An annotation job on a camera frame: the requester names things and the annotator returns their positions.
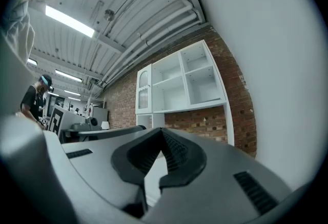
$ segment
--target ceiling light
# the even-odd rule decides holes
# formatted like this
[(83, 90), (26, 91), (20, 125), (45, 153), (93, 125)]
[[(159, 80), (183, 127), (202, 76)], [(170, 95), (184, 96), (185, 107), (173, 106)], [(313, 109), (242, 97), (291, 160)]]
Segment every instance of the ceiling light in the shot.
[(69, 74), (65, 74), (65, 73), (60, 72), (60, 71), (58, 71), (58, 70), (55, 70), (55, 72), (56, 72), (56, 74), (60, 74), (60, 75), (62, 75), (62, 76), (65, 76), (65, 77), (68, 77), (68, 78), (70, 78), (70, 79), (73, 79), (73, 80), (75, 80), (75, 81), (79, 81), (80, 83), (82, 82), (82, 79), (77, 78), (77, 77), (75, 77), (75, 76), (72, 76), (72, 75), (69, 75)]
[(78, 95), (78, 96), (81, 96), (80, 94), (78, 93), (73, 93), (73, 92), (70, 92), (70, 91), (67, 91), (67, 90), (64, 90), (66, 93), (69, 93), (69, 94), (73, 94), (73, 95)]
[(37, 66), (37, 62), (32, 60), (32, 59), (27, 59), (27, 62), (30, 63), (30, 64), (33, 64), (35, 66)]
[(80, 23), (79, 21), (73, 19), (72, 17), (57, 11), (56, 9), (53, 9), (51, 7), (49, 7), (48, 5), (46, 5), (46, 16), (49, 16), (61, 23), (63, 23), (64, 25), (67, 25), (83, 34), (85, 34), (88, 37), (92, 37), (94, 30), (88, 26), (86, 26), (85, 24)]
[(76, 98), (72, 98), (72, 97), (69, 97), (69, 99), (73, 99), (73, 100), (76, 100), (76, 101), (80, 101), (80, 99), (76, 99)]
[(51, 92), (48, 92), (48, 94), (50, 94), (50, 95), (54, 95), (54, 96), (59, 96), (59, 95), (54, 94), (54, 93), (51, 93)]

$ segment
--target brick wall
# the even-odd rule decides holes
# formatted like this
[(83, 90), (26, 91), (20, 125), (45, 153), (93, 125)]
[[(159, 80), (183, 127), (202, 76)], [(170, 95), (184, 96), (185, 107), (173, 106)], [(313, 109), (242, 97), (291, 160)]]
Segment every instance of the brick wall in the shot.
[[(107, 98), (111, 128), (135, 125), (135, 95), (137, 72), (188, 45), (204, 39), (210, 48), (229, 98), (233, 117), (235, 146), (251, 156), (256, 155), (256, 124), (252, 100), (242, 73), (228, 47), (216, 31), (204, 27), (148, 57), (121, 77), (102, 96)], [(227, 142), (223, 107), (165, 114), (166, 127), (185, 130), (216, 141)]]

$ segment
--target white cabinet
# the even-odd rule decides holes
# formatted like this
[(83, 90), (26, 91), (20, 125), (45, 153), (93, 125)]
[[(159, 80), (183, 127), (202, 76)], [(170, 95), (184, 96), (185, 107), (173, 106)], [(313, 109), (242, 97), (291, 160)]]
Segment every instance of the white cabinet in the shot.
[(135, 113), (152, 113), (152, 65), (141, 69), (137, 75)]
[(220, 105), (224, 105), (226, 110), (228, 142), (233, 145), (233, 125), (227, 93), (204, 40), (138, 72), (136, 114), (139, 125), (144, 123), (148, 127), (151, 124), (161, 127), (165, 125), (164, 116), (155, 114)]

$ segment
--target cabinet door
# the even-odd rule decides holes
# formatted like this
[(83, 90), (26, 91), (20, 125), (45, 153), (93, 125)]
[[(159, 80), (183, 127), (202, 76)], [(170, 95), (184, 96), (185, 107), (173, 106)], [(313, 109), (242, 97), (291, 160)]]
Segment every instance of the cabinet door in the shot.
[(141, 69), (137, 76), (135, 113), (152, 113), (152, 65)]

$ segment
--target white lampshade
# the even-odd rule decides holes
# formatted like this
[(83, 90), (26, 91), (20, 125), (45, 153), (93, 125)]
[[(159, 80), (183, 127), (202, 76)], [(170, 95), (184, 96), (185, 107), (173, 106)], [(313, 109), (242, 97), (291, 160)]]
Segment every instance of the white lampshade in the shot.
[(104, 129), (104, 130), (109, 129), (108, 121), (101, 122), (101, 128)]

